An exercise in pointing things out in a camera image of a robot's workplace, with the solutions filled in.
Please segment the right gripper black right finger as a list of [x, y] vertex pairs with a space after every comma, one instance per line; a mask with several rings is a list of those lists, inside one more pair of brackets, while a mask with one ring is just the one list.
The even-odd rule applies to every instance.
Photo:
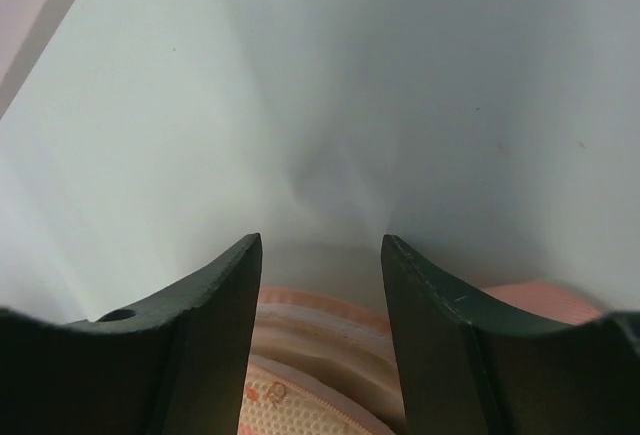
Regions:
[[639, 316], [580, 325], [510, 306], [394, 235], [381, 266], [413, 434], [635, 434]]

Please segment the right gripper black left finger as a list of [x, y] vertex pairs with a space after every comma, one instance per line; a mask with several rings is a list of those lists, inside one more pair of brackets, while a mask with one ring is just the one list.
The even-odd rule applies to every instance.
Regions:
[[243, 237], [196, 272], [96, 321], [1, 312], [5, 434], [233, 434], [262, 244]]

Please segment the floral mesh laundry bag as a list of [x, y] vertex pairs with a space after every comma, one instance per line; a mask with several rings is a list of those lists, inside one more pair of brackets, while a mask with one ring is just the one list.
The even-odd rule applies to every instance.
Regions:
[[405, 434], [387, 317], [321, 294], [261, 288], [241, 434]]

